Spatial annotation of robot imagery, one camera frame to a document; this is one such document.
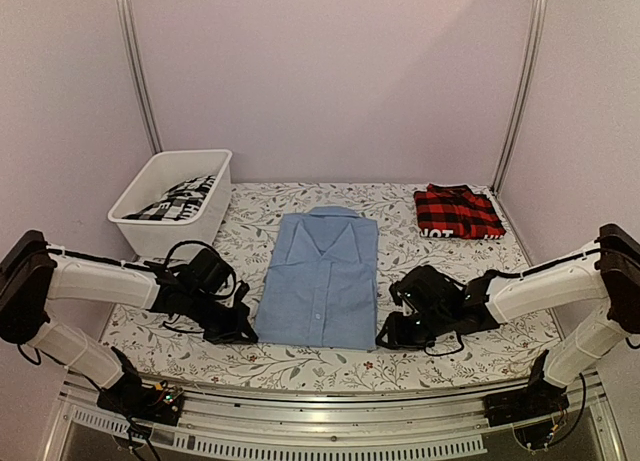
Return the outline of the light blue long sleeve shirt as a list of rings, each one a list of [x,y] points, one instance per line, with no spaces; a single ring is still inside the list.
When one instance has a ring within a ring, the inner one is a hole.
[[[374,349],[378,237],[376,221],[345,207],[284,215],[255,318],[259,340]]]

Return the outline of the red black plaid shirt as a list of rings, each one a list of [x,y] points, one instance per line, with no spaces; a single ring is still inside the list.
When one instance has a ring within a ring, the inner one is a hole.
[[[497,240],[506,230],[491,200],[467,185],[429,184],[415,191],[417,225],[427,238]]]

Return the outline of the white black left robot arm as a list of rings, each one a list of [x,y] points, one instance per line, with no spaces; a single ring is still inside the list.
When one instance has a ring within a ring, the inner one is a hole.
[[[86,301],[185,317],[211,344],[257,342],[243,298],[249,286],[209,244],[180,241],[159,262],[118,261],[55,246],[26,231],[1,262],[1,338],[29,346],[109,390],[128,415],[148,393],[125,355],[56,319],[51,303]]]

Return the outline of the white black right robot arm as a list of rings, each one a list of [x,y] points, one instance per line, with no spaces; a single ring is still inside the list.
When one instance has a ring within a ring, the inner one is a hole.
[[[582,301],[595,309],[531,371],[517,408],[537,417],[556,390],[571,384],[618,343],[639,332],[639,243],[616,224],[579,250],[519,273],[488,270],[466,283],[431,265],[411,270],[389,288],[409,314],[391,313],[376,337],[387,349],[423,349],[438,337],[497,329],[524,315]]]

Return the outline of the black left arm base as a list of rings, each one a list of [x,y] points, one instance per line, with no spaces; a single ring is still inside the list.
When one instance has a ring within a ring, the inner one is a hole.
[[[166,380],[151,385],[123,376],[100,390],[97,406],[134,420],[176,426],[184,406],[184,391]]]

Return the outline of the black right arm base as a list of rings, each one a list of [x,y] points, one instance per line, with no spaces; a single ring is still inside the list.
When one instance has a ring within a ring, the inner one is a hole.
[[[484,417],[495,427],[547,416],[569,406],[566,392],[566,385],[531,378],[523,388],[486,395]]]

